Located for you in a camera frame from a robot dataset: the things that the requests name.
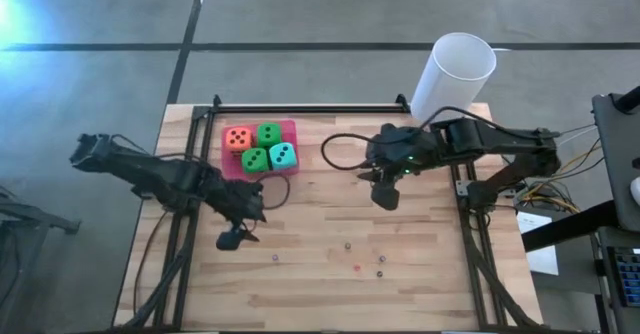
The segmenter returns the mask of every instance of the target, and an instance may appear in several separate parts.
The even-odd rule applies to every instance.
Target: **green die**
[[[262,123],[256,134],[258,147],[268,148],[282,142],[282,128],[277,123]]]
[[[262,148],[251,148],[242,153],[242,170],[245,173],[269,171],[269,157]]]

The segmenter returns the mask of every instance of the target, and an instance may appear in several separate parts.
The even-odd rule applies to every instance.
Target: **white cylinder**
[[[411,115],[421,121],[443,106],[468,109],[496,68],[496,55],[484,40],[467,33],[436,41],[411,99]],[[435,121],[458,118],[446,111]]]

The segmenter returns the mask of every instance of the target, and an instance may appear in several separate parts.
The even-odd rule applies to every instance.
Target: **wooden table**
[[[192,107],[167,107],[157,154],[184,151]],[[486,104],[474,104],[472,111],[490,117]],[[216,250],[218,234],[228,226],[222,216],[202,205],[183,329],[477,329],[449,169],[400,180],[400,206],[390,212],[371,202],[370,185],[356,178],[357,172],[334,170],[320,156],[320,144],[330,134],[372,136],[386,122],[416,125],[412,118],[406,114],[217,115],[209,161],[219,165],[223,127],[283,118],[296,121],[299,144],[300,172],[291,178],[289,201],[266,212],[268,223],[258,224],[254,232],[260,243],[244,242],[234,252]],[[362,141],[340,139],[328,146],[328,155],[338,164],[352,165],[363,160],[365,146]],[[481,179],[501,166],[497,156],[476,162]],[[283,194],[278,182],[282,179],[270,180],[265,181],[266,204],[279,201]],[[132,316],[134,278],[162,213],[156,202],[143,205],[114,324]],[[160,278],[169,221],[151,246],[138,305]],[[490,234],[500,279],[525,312],[541,322],[513,210],[492,214]],[[351,244],[350,250],[345,243]],[[273,261],[273,255],[279,260]],[[384,263],[380,256],[386,257]],[[168,303],[170,317],[171,294]]]

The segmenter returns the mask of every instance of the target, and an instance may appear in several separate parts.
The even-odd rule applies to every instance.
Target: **black robotic arm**
[[[222,233],[216,242],[220,250],[236,250],[242,240],[258,241],[243,221],[266,222],[262,184],[225,180],[219,169],[199,158],[166,160],[118,145],[114,137],[82,134],[70,158],[73,167],[112,174],[133,184],[132,192],[141,198],[153,194],[170,211],[185,210],[204,201],[231,222],[231,230]]]
[[[397,208],[395,183],[404,175],[473,162],[485,154],[514,154],[515,160],[491,178],[467,186],[471,210],[495,204],[502,190],[525,178],[548,177],[560,168],[553,140],[557,134],[547,129],[505,129],[468,118],[434,123],[429,129],[384,124],[369,140],[361,168],[371,170],[358,177],[373,183],[371,199],[382,208]]]

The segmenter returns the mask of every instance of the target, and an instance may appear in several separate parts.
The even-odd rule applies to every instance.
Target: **gray floor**
[[[0,47],[179,43],[193,0],[0,0]],[[204,0],[195,42],[431,42],[467,31],[491,42],[640,41],[640,0]],[[179,103],[388,102],[411,94],[429,52],[193,52]],[[178,52],[0,52],[0,184],[83,220],[48,238],[14,332],[106,328],[140,201],[107,175],[72,170],[82,132],[122,133],[151,150]],[[640,84],[640,51],[499,52],[478,97],[512,127],[590,123],[590,98]],[[595,133],[563,145],[564,160]],[[603,166],[567,180],[588,207],[611,194]],[[595,329],[580,294],[540,289],[545,322]]]

